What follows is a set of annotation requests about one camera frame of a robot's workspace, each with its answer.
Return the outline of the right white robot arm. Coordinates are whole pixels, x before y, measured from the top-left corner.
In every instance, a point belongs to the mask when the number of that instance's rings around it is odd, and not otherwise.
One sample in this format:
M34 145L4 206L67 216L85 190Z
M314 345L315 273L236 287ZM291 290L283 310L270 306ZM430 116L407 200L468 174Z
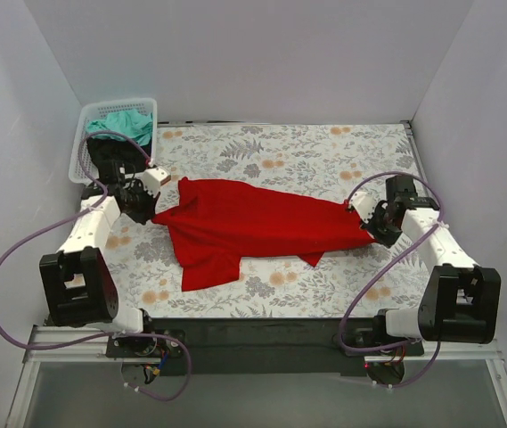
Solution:
M467 255L442 221L439 203L418 195L412 177L388 178L386 196L380 201L357 192L349 206L377 243L391 247L400 236L407 237L430 274L418 308L379 312L379 326L371 332L372 346L379 353L395 352L404 338L475 344L494 339L499 273Z

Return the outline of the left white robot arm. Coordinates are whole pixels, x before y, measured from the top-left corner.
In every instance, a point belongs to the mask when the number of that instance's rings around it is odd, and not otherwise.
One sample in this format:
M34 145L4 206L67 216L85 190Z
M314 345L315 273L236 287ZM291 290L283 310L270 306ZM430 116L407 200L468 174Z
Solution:
M54 325L128 333L127 346L140 357L156 350L158 336L150 329L150 316L120 301L103 253L121 215L141 225L154 218L160 188L169 179L166 170L155 166L132 176L115 160L98 168L98 179L81 194L80 209L86 214L74 222L60 249L39 262Z

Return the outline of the red t shirt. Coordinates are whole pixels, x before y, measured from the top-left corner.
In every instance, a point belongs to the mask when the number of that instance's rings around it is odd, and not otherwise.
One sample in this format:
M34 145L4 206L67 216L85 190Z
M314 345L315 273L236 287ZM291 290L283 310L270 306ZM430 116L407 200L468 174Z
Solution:
M184 177L178 193L152 221L168 229L185 292L238 280L244 258L297 256L314 267L326 252L374 242L341 203L224 179Z

